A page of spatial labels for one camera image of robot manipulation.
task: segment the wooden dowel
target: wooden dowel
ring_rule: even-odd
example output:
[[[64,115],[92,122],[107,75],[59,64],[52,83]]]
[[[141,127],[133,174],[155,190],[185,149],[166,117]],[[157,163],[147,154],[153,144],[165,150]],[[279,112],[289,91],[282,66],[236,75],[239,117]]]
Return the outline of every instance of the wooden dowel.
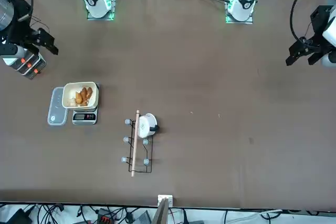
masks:
[[[139,128],[139,115],[140,115],[140,111],[137,110],[137,117],[135,119],[135,133],[134,133],[134,147],[133,147],[133,159],[132,159],[132,177],[134,177],[135,174],[135,159],[136,159],[136,145],[138,143],[138,128]]]

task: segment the black handle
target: black handle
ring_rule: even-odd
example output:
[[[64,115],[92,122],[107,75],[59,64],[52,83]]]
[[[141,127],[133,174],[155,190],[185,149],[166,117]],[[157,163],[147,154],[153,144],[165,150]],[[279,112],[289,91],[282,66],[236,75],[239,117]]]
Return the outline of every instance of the black handle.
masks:
[[[155,125],[154,127],[149,127],[149,131],[158,131],[159,130],[159,126]]]

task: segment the white cup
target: white cup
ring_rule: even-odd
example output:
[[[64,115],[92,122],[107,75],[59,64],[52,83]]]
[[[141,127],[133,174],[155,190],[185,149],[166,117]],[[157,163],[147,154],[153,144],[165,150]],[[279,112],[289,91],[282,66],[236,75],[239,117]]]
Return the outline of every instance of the white cup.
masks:
[[[154,135],[154,133],[159,130],[159,126],[157,124],[157,120],[153,114],[147,113],[146,115],[141,116],[139,118],[138,136],[146,138]]]

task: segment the table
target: table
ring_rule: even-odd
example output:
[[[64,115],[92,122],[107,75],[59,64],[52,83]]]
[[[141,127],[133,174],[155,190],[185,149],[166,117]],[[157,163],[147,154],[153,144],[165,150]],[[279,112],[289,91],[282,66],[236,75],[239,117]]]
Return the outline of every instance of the table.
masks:
[[[293,0],[259,0],[253,25],[212,0],[118,0],[113,22],[81,0],[35,0],[59,55],[29,81],[0,64],[0,198],[335,210],[336,72],[286,67]],[[323,0],[299,0],[302,36]],[[98,124],[50,127],[54,87],[101,84]],[[159,119],[153,172],[131,178],[124,119]]]

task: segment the container lid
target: container lid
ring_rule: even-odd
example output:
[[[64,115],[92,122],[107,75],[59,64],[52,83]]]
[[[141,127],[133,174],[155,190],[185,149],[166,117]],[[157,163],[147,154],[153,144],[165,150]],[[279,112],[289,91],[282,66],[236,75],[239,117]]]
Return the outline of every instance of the container lid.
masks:
[[[51,126],[62,126],[67,121],[68,109],[62,106],[64,87],[56,87],[52,91],[48,112],[48,124]]]

